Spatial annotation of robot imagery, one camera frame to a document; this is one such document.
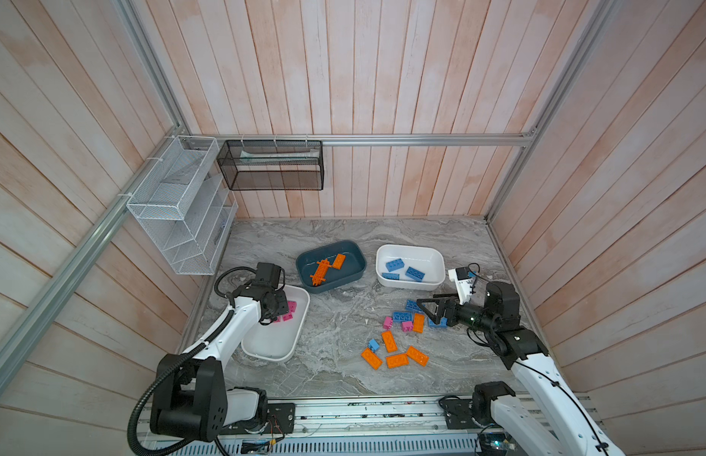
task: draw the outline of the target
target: marble countertop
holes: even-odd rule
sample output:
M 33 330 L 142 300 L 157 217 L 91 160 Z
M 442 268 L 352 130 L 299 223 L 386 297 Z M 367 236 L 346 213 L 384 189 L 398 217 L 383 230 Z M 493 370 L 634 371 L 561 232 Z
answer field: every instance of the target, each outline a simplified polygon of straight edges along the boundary
M 383 244 L 432 247 L 444 256 L 446 268 L 479 263 L 485 277 L 505 280 L 507 274 L 495 252 L 484 221 L 475 217 L 427 219 L 256 220 L 238 221 L 231 228 L 220 271 L 234 266 L 255 267 L 258 261 L 285 268 L 287 283 L 300 285 L 294 260 L 307 250 L 343 239 L 355 241 L 367 261 L 363 277 L 321 294 L 311 294 L 310 307 L 294 355 L 274 363 L 244 354 L 239 347 L 225 368 L 228 386 L 253 386 L 270 397 L 371 396 L 404 394 L 471 394 L 475 385 L 503 380 L 514 390 L 524 388 L 505 369 L 491 350 L 472 343 L 465 328 L 403 333 L 392 329 L 399 351 L 413 345 L 429 356 L 426 367 L 408 366 L 373 370 L 360 353 L 367 341 L 381 344 L 378 356 L 385 360 L 381 326 L 393 311 L 404 310 L 407 299 L 454 293 L 445 282 L 435 291 L 384 287 L 376 278 L 376 250 Z M 242 273 L 222 281 L 229 290 L 249 278 Z M 477 285 L 473 300 L 482 304 L 484 283 Z M 212 294 L 204 309 L 199 334 L 220 315 L 225 302 Z M 525 315 L 522 323 L 530 326 Z

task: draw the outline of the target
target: blue building block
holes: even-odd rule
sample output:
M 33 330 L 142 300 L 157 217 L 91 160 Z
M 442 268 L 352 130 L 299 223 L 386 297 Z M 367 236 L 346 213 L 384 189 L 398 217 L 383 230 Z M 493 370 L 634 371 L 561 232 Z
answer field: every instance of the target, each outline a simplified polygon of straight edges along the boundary
M 446 317 L 442 317 L 438 325 L 435 325 L 434 322 L 432 322 L 429 318 L 427 318 L 427 320 L 429 320 L 430 328 L 446 328 Z
M 423 314 L 423 312 L 421 311 L 419 306 L 416 305 L 416 301 L 413 299 L 406 300 L 406 310 L 409 310 L 411 312 L 415 312 L 416 314 Z
M 401 258 L 386 263 L 386 269 L 388 269 L 389 272 L 396 271 L 397 269 L 401 268 L 403 268 L 403 260 L 401 260 Z
M 421 282 L 422 280 L 424 280 L 424 273 L 409 267 L 409 269 L 406 269 L 406 277 L 410 277 L 416 280 L 417 282 Z
M 394 312 L 394 322 L 413 322 L 411 312 Z

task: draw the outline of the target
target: wooden plank wall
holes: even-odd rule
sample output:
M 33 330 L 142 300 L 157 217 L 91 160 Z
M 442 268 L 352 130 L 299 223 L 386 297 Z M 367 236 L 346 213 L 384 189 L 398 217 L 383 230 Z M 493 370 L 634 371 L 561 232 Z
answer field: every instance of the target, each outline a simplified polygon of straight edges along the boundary
M 594 0 L 135 0 L 194 133 L 519 133 Z M 485 214 L 517 149 L 325 148 L 239 217 Z
M 494 230 L 614 442 L 706 454 L 706 1 L 622 4 Z
M 110 2 L 0 0 L 0 341 L 172 122 Z M 134 220 L 0 399 L 0 454 L 118 454 L 197 283 Z

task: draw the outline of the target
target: black wire mesh basket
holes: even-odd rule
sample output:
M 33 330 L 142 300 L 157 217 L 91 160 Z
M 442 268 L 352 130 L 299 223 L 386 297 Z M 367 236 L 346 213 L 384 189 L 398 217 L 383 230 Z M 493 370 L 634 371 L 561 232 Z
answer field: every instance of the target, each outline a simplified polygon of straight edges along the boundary
M 230 139 L 217 162 L 230 190 L 322 190 L 321 141 Z

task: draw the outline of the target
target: robotic arm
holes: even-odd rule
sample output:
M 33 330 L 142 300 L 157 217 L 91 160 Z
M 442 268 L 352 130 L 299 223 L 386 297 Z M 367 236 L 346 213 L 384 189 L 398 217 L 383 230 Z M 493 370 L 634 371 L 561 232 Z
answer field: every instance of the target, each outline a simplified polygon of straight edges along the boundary
M 480 307 L 470 303 L 478 278 L 474 272 L 468 267 L 451 269 L 449 277 L 457 287 L 457 295 L 434 295 L 433 299 L 419 299 L 416 304 L 436 324 L 446 318 L 448 326 L 462 324 L 467 326 L 467 332 L 484 333 L 485 340 L 475 343 L 491 348 L 512 370 L 540 406 L 558 439 L 528 413 L 504 382 L 476 386 L 472 395 L 473 418 L 483 425 L 499 424 L 530 456 L 624 456 L 568 388 L 543 342 L 520 325 L 520 297 L 515 288 L 505 282 L 487 281 L 485 302 Z M 435 304 L 434 312 L 427 309 L 426 303 Z
M 221 293 L 219 281 L 239 269 L 254 272 L 255 278 L 231 293 Z M 287 314 L 287 297 L 282 289 L 284 275 L 283 285 L 278 288 L 281 273 L 284 274 L 284 270 L 277 265 L 258 263 L 256 270 L 230 269 L 217 279 L 214 289 L 228 299 L 229 305 L 191 347 L 180 355 L 166 355 L 158 363 L 155 382 L 130 415 L 128 444 L 135 454 L 159 456 L 177 451 L 194 440 L 213 442 L 222 428 L 233 423 L 243 424 L 250 431 L 266 424 L 265 392 L 252 388 L 227 391 L 223 367 L 252 327 L 257 323 L 268 325 Z M 189 385 L 194 379 L 194 388 L 191 388 Z M 136 434 L 140 413 L 151 396 L 150 430 L 183 438 L 162 450 L 142 447 Z

